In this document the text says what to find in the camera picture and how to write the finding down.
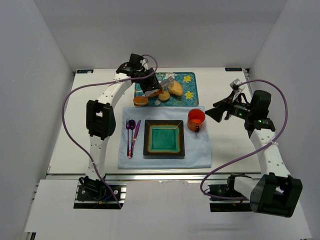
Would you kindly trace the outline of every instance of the spoon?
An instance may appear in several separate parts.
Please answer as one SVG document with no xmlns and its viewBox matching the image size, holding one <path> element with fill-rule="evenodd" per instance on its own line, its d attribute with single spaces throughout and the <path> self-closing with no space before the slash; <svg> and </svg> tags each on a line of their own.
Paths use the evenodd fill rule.
<svg viewBox="0 0 320 240">
<path fill-rule="evenodd" d="M 131 120 L 129 121 L 129 127 L 130 127 L 130 129 L 131 129 L 131 150 L 130 150 L 130 154 L 131 154 L 132 148 L 133 148 L 134 129 L 136 128 L 136 121 L 131 119 Z"/>
</svg>

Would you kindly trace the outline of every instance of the gray wall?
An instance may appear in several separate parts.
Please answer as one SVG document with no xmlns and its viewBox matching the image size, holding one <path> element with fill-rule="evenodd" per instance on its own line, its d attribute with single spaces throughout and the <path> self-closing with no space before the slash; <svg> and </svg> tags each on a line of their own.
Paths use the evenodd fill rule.
<svg viewBox="0 0 320 240">
<path fill-rule="evenodd" d="M 0 238 L 20 239 L 72 72 L 32 0 L 0 7 Z"/>
<path fill-rule="evenodd" d="M 273 82 L 287 98 L 289 118 L 279 148 L 290 172 L 302 180 L 300 200 L 315 240 L 320 239 L 319 10 L 318 0 L 288 0 L 251 70 L 252 79 Z M 279 94 L 273 89 L 271 94 L 270 117 L 279 130 L 284 107 Z"/>
<path fill-rule="evenodd" d="M 162 67 L 251 67 L 286 0 L 35 0 L 72 70 L 130 53 Z"/>
</svg>

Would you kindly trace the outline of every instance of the teal tray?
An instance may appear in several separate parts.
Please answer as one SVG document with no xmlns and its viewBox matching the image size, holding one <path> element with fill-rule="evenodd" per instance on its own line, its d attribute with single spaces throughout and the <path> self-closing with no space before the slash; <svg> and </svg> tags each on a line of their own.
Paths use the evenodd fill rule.
<svg viewBox="0 0 320 240">
<path fill-rule="evenodd" d="M 192 107 L 199 106 L 199 96 L 196 82 L 196 75 L 194 72 L 156 72 L 156 77 L 159 82 L 172 76 L 174 80 L 181 84 L 183 89 L 182 96 L 171 95 L 168 101 L 161 102 L 159 105 L 155 104 L 158 97 L 150 97 L 149 102 L 144 107 Z M 134 97 L 142 96 L 140 85 L 136 84 L 134 88 Z"/>
</svg>

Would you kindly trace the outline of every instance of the pink knife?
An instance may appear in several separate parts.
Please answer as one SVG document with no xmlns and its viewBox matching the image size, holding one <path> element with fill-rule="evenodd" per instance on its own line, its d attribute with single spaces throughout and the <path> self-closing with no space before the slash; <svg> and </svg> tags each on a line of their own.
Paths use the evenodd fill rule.
<svg viewBox="0 0 320 240">
<path fill-rule="evenodd" d="M 134 146 L 135 146 L 135 142 L 136 142 L 136 139 L 137 139 L 137 136 L 138 136 L 140 123 L 141 123 L 141 120 L 138 121 L 138 123 L 136 124 L 136 127 L 135 127 L 133 141 L 132 141 L 132 144 L 131 144 L 130 156 L 128 157 L 129 159 L 131 159 L 133 154 L 134 154 Z"/>
</svg>

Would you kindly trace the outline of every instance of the light blue cloth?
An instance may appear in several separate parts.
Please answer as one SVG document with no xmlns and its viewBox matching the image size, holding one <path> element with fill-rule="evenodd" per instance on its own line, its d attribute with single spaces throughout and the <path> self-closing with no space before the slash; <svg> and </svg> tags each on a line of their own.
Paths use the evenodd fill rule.
<svg viewBox="0 0 320 240">
<path fill-rule="evenodd" d="M 206 123 L 195 134 L 187 127 L 188 113 L 191 109 L 204 107 L 130 107 L 123 108 L 122 130 L 118 155 L 118 169 L 202 169 L 211 168 L 211 142 Z M 141 120 L 140 129 L 134 145 L 133 158 L 127 157 L 126 119 L 136 123 Z M 183 120 L 184 158 L 146 158 L 144 151 L 145 120 Z"/>
</svg>

